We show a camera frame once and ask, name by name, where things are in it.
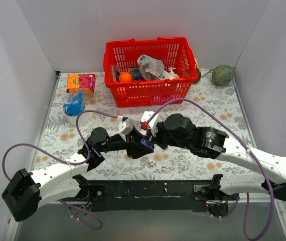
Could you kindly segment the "blue earbud charging case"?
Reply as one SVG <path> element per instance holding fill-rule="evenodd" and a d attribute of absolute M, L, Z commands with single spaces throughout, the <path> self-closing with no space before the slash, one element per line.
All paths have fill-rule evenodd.
<path fill-rule="evenodd" d="M 147 135 L 144 135 L 140 142 L 142 145 L 144 145 L 145 147 L 147 147 L 149 149 L 155 148 L 154 144 L 150 141 L 150 138 Z"/>

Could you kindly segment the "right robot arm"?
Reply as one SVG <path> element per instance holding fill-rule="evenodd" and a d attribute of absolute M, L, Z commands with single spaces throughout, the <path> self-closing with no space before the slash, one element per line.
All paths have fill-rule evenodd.
<path fill-rule="evenodd" d="M 197 127 L 181 114 L 162 120 L 148 115 L 152 142 L 166 148 L 179 147 L 201 158 L 230 162 L 252 171 L 250 174 L 215 174 L 211 184 L 196 193 L 206 199 L 221 199 L 236 193 L 266 193 L 286 201 L 286 157 L 243 147 L 235 138 L 210 127 Z"/>

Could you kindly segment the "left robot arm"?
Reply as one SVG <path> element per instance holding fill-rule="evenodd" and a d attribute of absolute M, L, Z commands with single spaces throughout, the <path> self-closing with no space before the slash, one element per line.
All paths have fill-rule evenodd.
<path fill-rule="evenodd" d="M 125 128 L 109 136 L 106 129 L 95 128 L 85 145 L 66 160 L 43 169 L 18 170 L 2 193 L 2 199 L 15 221 L 32 216 L 38 208 L 64 198 L 85 200 L 94 191 L 89 189 L 84 173 L 98 167 L 103 161 L 102 153 L 126 150 L 132 159 L 138 159 L 154 151 L 153 135 L 141 134 L 136 128 Z"/>

